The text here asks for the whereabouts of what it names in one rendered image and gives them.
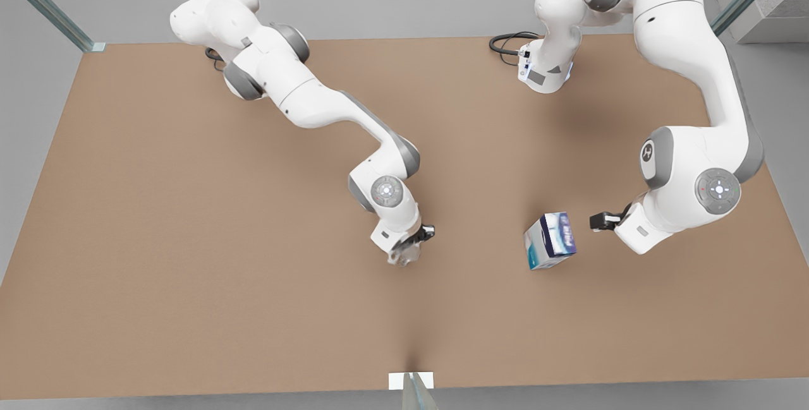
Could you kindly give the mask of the blue and white printed box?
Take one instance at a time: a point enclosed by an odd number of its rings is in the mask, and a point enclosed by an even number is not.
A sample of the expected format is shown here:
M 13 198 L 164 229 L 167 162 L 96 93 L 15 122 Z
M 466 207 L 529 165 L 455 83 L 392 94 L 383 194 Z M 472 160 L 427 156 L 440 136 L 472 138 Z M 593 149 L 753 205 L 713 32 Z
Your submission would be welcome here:
M 552 268 L 577 253 L 567 212 L 549 212 L 523 234 L 531 270 Z

